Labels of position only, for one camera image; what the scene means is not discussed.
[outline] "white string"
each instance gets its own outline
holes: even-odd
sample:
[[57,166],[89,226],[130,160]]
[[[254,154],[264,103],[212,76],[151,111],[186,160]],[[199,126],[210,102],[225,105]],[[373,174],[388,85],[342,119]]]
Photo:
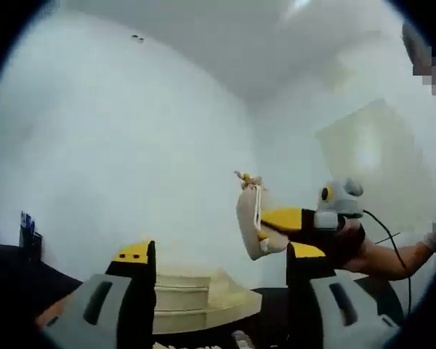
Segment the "white string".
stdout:
[[260,185],[255,185],[256,195],[255,195],[255,208],[254,208],[254,227],[260,231],[262,226],[260,225],[262,221],[262,187]]

